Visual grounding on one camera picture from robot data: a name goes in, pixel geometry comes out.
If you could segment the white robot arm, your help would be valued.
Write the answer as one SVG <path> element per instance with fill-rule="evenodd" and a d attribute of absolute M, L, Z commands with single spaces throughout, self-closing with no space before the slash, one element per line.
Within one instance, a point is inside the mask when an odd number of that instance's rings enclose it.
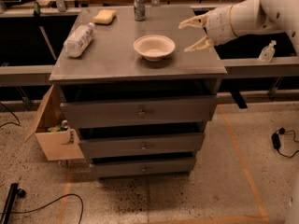
<path fill-rule="evenodd" d="M 299 51 L 299 0 L 246 0 L 216 7 L 205 14 L 182 21 L 178 28 L 205 28 L 206 36 L 185 52 L 223 45 L 243 35 L 284 32 L 295 52 Z"/>

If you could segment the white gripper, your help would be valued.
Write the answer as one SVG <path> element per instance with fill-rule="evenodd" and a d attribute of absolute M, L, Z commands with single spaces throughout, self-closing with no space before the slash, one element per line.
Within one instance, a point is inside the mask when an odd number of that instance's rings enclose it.
<path fill-rule="evenodd" d="M 218 45 L 226 44 L 237 38 L 232 25 L 232 6 L 216 7 L 207 14 L 191 17 L 182 21 L 178 28 L 183 29 L 188 26 L 195 28 L 206 27 L 205 36 L 196 43 L 184 49 L 185 52 L 208 49 Z"/>

